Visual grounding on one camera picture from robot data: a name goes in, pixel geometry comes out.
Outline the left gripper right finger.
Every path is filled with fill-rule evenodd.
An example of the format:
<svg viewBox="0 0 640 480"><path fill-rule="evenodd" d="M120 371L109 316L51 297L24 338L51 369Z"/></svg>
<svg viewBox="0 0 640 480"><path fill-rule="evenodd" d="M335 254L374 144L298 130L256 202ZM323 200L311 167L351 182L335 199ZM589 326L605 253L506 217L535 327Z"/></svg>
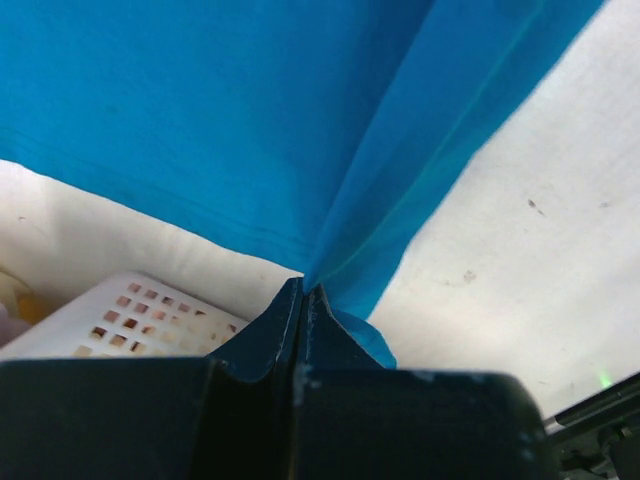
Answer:
<svg viewBox="0 0 640 480"><path fill-rule="evenodd" d="M305 298L294 380L297 479L555 479L538 409L514 377L392 370Z"/></svg>

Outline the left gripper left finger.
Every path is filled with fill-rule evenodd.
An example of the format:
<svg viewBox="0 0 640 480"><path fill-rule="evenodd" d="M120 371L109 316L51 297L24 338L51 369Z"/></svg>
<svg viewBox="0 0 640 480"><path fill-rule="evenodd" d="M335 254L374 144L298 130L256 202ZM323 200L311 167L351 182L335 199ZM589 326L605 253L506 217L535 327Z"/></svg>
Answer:
<svg viewBox="0 0 640 480"><path fill-rule="evenodd" d="M1 358L5 479L284 479L301 283L204 356Z"/></svg>

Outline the bright blue t shirt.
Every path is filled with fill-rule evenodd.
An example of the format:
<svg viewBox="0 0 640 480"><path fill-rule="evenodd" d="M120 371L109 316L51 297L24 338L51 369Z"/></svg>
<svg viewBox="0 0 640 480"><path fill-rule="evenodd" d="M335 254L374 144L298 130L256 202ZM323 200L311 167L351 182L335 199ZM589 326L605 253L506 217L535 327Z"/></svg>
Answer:
<svg viewBox="0 0 640 480"><path fill-rule="evenodd" d="M597 1L5 1L1 156L301 272L366 324Z"/></svg>

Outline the white perforated plastic basket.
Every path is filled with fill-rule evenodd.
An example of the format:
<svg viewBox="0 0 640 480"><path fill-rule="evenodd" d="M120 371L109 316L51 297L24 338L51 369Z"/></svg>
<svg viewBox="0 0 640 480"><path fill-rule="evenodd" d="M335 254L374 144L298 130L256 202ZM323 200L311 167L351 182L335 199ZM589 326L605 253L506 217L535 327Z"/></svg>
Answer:
<svg viewBox="0 0 640 480"><path fill-rule="evenodd" d="M137 273L114 275L1 349L3 360L204 356L248 322Z"/></svg>

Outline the pale yellow t shirt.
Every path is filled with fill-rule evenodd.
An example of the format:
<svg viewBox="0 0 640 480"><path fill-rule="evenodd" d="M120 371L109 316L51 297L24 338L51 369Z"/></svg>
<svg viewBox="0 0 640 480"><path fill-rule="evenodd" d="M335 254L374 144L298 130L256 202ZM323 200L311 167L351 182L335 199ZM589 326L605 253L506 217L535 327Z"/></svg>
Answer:
<svg viewBox="0 0 640 480"><path fill-rule="evenodd" d="M35 325L42 320L38 299L20 279L1 272L1 304L13 317Z"/></svg>

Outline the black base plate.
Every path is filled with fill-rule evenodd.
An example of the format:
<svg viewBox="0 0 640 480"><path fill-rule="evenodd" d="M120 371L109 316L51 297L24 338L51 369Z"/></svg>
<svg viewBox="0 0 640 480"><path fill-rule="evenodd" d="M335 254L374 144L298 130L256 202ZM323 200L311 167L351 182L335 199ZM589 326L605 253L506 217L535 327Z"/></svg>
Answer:
<svg viewBox="0 0 640 480"><path fill-rule="evenodd" d="M639 375L548 418L560 479L639 478Z"/></svg>

